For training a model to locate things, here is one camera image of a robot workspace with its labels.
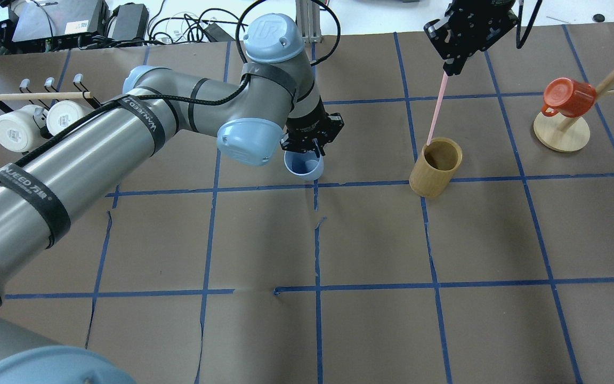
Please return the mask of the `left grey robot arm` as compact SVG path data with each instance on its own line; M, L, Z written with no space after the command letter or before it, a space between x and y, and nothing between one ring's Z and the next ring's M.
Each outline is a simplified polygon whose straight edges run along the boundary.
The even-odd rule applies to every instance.
M225 156L255 167L278 148L310 153L303 178L320 177L324 147L344 122L322 104L297 25L287 15L262 15L237 48L244 62L238 88L136 67L121 95L0 168L0 306L7 282L24 265L178 131L211 136ZM0 319L0 383L133 382L97 353Z

